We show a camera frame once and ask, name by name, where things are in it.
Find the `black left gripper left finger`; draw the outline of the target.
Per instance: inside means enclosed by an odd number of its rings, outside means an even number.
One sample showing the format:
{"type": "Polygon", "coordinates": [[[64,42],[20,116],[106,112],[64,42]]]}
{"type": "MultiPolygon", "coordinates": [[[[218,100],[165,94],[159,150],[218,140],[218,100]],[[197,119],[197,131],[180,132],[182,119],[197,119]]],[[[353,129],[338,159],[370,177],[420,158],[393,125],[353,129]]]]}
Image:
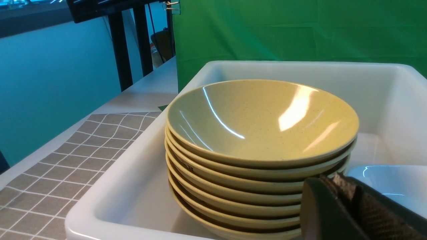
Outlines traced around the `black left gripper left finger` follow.
{"type": "Polygon", "coordinates": [[[368,240],[328,181],[319,178],[304,181],[300,210],[302,239],[368,240]]]}

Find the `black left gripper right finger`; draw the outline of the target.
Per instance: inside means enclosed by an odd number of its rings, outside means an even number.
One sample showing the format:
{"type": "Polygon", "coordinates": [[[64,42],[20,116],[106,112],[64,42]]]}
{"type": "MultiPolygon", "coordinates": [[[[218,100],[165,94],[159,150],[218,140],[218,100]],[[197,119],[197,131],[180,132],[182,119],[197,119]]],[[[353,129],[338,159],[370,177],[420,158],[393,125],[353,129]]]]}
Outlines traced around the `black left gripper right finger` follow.
{"type": "Polygon", "coordinates": [[[370,240],[425,240],[426,219],[369,185],[340,173],[320,180],[354,226],[370,240]]]}

